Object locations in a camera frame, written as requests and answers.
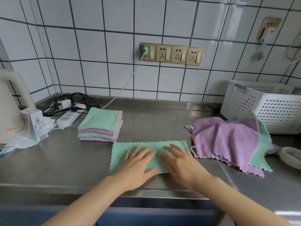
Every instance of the white electric kettle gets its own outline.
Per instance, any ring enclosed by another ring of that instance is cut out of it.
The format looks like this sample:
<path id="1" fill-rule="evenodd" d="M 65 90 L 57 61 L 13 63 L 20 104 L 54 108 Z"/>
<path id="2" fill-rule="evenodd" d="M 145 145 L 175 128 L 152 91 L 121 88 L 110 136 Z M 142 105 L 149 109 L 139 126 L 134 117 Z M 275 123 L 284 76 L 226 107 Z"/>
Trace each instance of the white electric kettle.
<path id="1" fill-rule="evenodd" d="M 22 77 L 11 70 L 0 70 L 0 142 L 24 129 L 20 109 L 7 86 L 8 80 L 17 86 L 27 107 L 36 107 Z"/>

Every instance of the electrical outlet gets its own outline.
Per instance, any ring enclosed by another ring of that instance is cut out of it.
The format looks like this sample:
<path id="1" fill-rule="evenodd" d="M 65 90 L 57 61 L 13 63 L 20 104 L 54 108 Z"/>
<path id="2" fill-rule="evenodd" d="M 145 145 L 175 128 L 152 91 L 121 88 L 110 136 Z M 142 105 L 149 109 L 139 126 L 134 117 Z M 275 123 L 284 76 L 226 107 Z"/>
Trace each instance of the electrical outlet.
<path id="1" fill-rule="evenodd" d="M 172 45 L 157 44 L 156 62 L 170 63 L 171 52 L 172 52 Z"/>
<path id="2" fill-rule="evenodd" d="M 257 39 L 260 39 L 262 37 L 262 34 L 266 28 L 268 27 L 278 28 L 280 23 L 281 23 L 281 18 L 274 18 L 274 17 L 264 18 L 260 26 L 259 32 L 257 34 Z"/>
<path id="3" fill-rule="evenodd" d="M 143 45 L 148 44 L 150 46 L 150 54 L 149 56 L 144 56 L 143 55 Z M 144 61 L 155 61 L 156 60 L 156 44 L 150 44 L 150 43 L 140 43 L 140 59 Z"/>
<path id="4" fill-rule="evenodd" d="M 186 62 L 187 57 L 187 46 L 172 46 L 172 53 L 171 53 L 171 62 L 172 63 L 181 63 L 184 64 Z"/>
<path id="5" fill-rule="evenodd" d="M 186 65 L 201 65 L 203 48 L 188 48 Z"/>

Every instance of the white bowl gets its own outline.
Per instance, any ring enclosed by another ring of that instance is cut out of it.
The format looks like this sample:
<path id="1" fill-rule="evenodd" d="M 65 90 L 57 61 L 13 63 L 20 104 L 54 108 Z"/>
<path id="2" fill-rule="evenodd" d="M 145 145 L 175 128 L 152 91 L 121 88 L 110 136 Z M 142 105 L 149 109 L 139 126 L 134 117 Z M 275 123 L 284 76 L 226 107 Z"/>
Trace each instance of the white bowl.
<path id="1" fill-rule="evenodd" d="M 293 147 L 284 147 L 279 152 L 279 157 L 287 165 L 301 170 L 301 150 Z"/>

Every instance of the white plastic basket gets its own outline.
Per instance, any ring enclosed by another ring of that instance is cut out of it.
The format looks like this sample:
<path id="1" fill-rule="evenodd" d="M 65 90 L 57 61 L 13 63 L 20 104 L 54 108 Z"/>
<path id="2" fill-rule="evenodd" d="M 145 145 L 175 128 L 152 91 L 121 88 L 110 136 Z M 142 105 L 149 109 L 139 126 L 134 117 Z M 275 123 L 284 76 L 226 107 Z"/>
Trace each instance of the white plastic basket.
<path id="1" fill-rule="evenodd" d="M 230 80 L 220 113 L 227 119 L 253 111 L 270 134 L 301 132 L 300 88 L 279 84 Z"/>

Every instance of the white power strip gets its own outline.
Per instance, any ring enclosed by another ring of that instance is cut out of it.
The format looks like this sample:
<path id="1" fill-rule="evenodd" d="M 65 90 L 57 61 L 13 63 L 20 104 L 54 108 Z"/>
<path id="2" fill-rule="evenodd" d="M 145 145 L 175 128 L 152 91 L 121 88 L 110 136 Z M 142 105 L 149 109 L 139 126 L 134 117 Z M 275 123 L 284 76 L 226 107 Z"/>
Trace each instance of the white power strip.
<path id="1" fill-rule="evenodd" d="M 78 112 L 84 112 L 86 109 L 86 106 L 83 104 L 77 104 L 77 107 L 83 108 L 81 110 L 78 110 Z M 61 116 L 57 121 L 57 126 L 59 129 L 64 129 L 70 127 L 73 122 L 81 115 L 81 113 L 68 111 L 63 116 Z"/>

